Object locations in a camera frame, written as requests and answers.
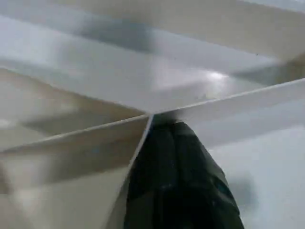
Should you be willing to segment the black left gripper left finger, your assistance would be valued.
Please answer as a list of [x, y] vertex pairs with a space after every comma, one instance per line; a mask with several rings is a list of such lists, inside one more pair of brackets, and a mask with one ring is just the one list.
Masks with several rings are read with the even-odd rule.
[[130, 172], [124, 228], [165, 227], [166, 192], [177, 181], [174, 152], [170, 125], [151, 127]]

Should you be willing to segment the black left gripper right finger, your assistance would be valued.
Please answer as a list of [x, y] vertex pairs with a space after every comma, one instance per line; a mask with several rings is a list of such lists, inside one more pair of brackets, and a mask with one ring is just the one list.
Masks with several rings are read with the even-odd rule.
[[242, 229], [240, 210], [223, 170], [183, 122], [172, 125], [179, 181], [186, 200], [186, 228]]

